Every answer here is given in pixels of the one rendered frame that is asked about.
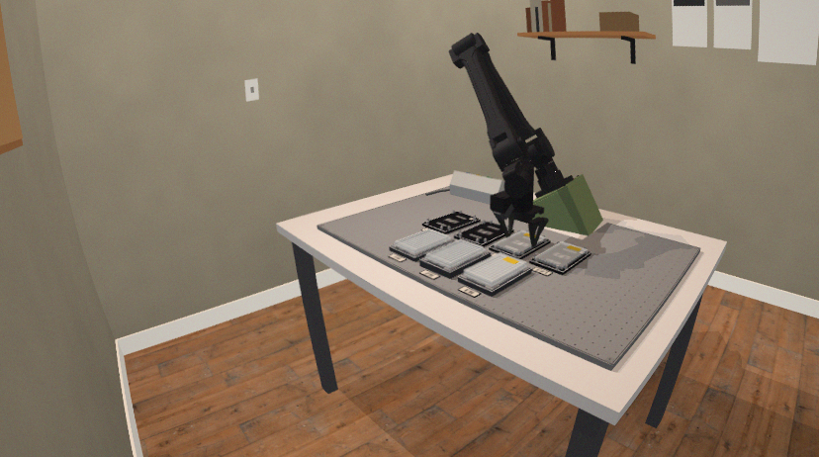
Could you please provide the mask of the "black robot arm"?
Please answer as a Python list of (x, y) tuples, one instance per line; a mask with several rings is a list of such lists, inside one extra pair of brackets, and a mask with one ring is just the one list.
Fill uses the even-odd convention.
[[(507, 220), (513, 209), (529, 212), (533, 190), (528, 188), (534, 186), (534, 172), (541, 188), (536, 198), (563, 187), (574, 178), (572, 175), (563, 177), (551, 158), (555, 152), (549, 139), (541, 128), (534, 130), (523, 116), (493, 65), (490, 49), (482, 36), (471, 33), (451, 47), (449, 54), (453, 63), (460, 69), (465, 66), (468, 72), (486, 119), (493, 157), (505, 181), (504, 191), (491, 195), (490, 209), (502, 221)], [(525, 142), (535, 135), (537, 138)], [(534, 167), (537, 170), (534, 171)]]

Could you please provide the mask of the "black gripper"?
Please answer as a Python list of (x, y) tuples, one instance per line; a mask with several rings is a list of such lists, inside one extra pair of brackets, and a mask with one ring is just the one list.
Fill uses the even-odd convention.
[[(533, 196), (532, 196), (532, 210), (531, 211), (526, 212), (526, 213), (522, 213), (522, 212), (518, 212), (518, 211), (513, 210), (513, 212), (510, 214), (510, 216), (508, 217), (508, 231), (507, 231), (504, 220), (503, 221), (498, 220), (499, 223), (500, 223), (500, 226), (501, 226), (501, 228), (502, 228), (502, 230), (504, 232), (505, 237), (511, 236), (514, 220), (517, 220), (517, 221), (528, 224), (531, 246), (532, 247), (536, 246), (536, 243), (537, 243), (537, 241), (539, 239), (539, 236), (540, 236), (541, 232), (544, 230), (545, 226), (548, 223), (547, 218), (543, 219), (543, 218), (538, 217), (538, 218), (532, 220), (533, 218), (535, 218), (535, 215), (538, 214), (538, 213), (539, 213), (539, 215), (543, 214), (544, 213), (544, 208), (533, 205)], [(537, 233), (536, 233), (536, 230), (537, 230)], [(535, 234), (536, 234), (536, 236), (535, 236)]]

